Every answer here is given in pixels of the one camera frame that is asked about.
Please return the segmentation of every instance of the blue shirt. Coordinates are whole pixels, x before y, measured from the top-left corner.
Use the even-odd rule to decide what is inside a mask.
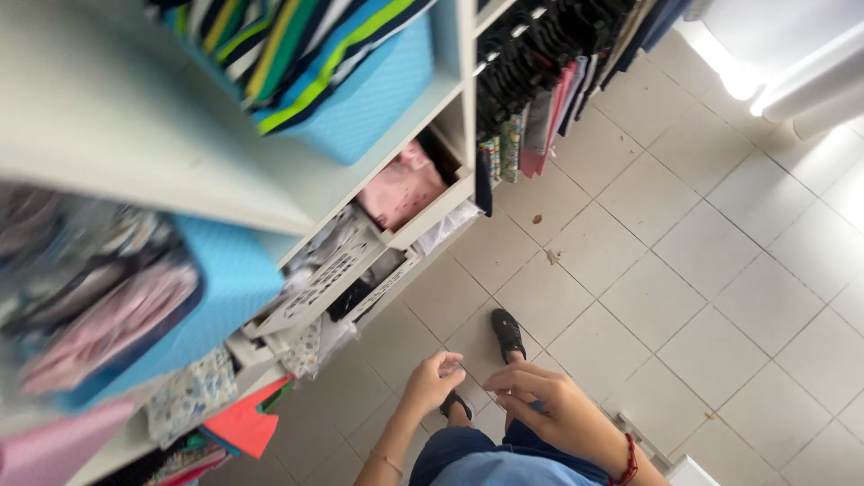
[[[450,464],[432,486],[599,486],[564,464],[512,452],[475,452]]]

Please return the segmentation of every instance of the orange fabric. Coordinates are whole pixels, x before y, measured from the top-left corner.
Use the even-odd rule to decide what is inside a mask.
[[[285,377],[270,383],[257,392],[235,403],[219,415],[204,421],[210,432],[218,435],[241,451],[261,458],[264,448],[276,431],[279,417],[258,413],[255,407],[288,383]]]

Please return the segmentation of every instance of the red bracelet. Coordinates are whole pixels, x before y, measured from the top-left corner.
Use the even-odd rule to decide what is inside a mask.
[[[627,448],[630,450],[630,459],[627,461],[627,470],[624,471],[624,474],[621,475],[621,478],[618,481],[609,477],[608,486],[624,486],[625,484],[632,481],[633,477],[636,476],[636,471],[639,470],[639,465],[636,464],[636,445],[633,443],[633,436],[630,434],[624,434],[627,437],[627,443],[629,444]]]

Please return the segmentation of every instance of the shoe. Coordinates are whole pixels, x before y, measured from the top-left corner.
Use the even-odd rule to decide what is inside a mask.
[[[470,422],[474,420],[473,408],[468,405],[461,396],[456,394],[456,390],[453,390],[452,392],[450,392],[450,395],[447,395],[447,398],[444,399],[444,403],[442,403],[441,406],[438,407],[438,411],[441,412],[441,415],[447,417],[447,419],[450,419],[450,406],[457,401],[462,404],[463,408],[465,408],[465,414],[468,416],[468,421]]]
[[[510,312],[504,309],[493,310],[492,329],[498,338],[498,344],[501,346],[501,358],[504,360],[504,364],[510,364],[507,361],[507,353],[510,351],[521,352],[525,360],[528,361],[525,346],[522,344],[522,332],[519,330],[519,323],[510,315]]]

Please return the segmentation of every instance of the hand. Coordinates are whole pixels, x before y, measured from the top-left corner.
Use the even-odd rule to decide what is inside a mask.
[[[465,370],[458,368],[462,355],[438,351],[420,362],[402,394],[399,406],[419,414],[422,419],[438,408],[447,395],[465,380]]]
[[[568,376],[517,361],[492,374],[483,389],[497,393],[495,401],[558,450],[597,464],[612,477],[626,470],[629,451],[624,434]],[[540,399],[543,413],[515,393]]]

